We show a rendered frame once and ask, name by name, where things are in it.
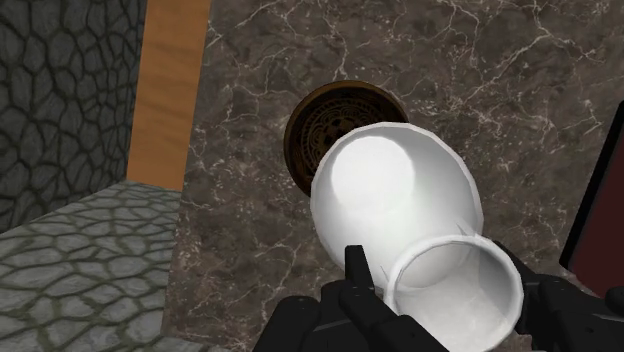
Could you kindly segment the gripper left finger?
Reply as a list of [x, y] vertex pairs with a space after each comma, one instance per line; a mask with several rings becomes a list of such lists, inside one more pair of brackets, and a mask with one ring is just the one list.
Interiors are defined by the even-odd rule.
[[449, 352], [408, 315], [374, 291], [364, 249], [345, 247], [345, 278], [325, 284], [321, 299], [280, 300], [252, 352]]

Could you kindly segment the dark red black-edged box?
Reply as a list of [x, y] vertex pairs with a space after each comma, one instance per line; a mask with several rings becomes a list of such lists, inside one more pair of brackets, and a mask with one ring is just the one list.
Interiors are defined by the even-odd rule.
[[559, 264], [599, 297], [624, 286], [624, 101], [617, 107]]

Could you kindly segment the wooden counter cabinet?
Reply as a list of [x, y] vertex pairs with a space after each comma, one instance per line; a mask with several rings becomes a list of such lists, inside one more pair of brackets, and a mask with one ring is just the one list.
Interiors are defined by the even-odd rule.
[[129, 180], [183, 188], [211, 1], [147, 1]]

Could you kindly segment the brown ornate plate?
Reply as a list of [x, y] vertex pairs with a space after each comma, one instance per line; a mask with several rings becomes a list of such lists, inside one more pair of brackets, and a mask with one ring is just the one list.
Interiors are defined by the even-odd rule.
[[407, 121], [401, 105], [375, 85], [356, 80], [323, 85], [302, 99], [289, 118], [283, 141], [286, 166], [309, 195], [320, 161], [339, 138], [366, 125]]

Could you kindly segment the white round vase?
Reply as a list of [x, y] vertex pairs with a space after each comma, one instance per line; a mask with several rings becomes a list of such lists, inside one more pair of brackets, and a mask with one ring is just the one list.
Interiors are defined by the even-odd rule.
[[520, 274], [483, 236], [474, 178], [434, 133], [393, 122], [347, 133], [319, 163], [310, 209], [332, 260], [361, 246], [385, 304], [449, 352], [490, 352], [513, 331]]

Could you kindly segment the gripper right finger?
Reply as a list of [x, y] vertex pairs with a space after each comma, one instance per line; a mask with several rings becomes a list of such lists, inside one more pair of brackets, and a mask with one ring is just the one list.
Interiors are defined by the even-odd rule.
[[624, 286], [603, 298], [568, 280], [532, 271], [509, 249], [520, 273], [524, 299], [515, 332], [543, 352], [624, 352]]

